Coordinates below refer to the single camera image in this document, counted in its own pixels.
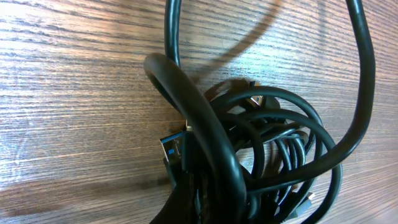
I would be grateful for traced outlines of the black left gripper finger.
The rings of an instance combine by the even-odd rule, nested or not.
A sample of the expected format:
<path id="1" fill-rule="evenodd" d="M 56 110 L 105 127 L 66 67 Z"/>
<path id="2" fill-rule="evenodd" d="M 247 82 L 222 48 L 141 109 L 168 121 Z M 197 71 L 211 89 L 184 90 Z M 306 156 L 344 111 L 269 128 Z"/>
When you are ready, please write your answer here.
<path id="1" fill-rule="evenodd" d="M 239 218 L 228 207 L 232 193 L 219 195 L 228 187 L 229 184 L 210 174 L 183 175 L 151 223 L 239 223 Z"/>

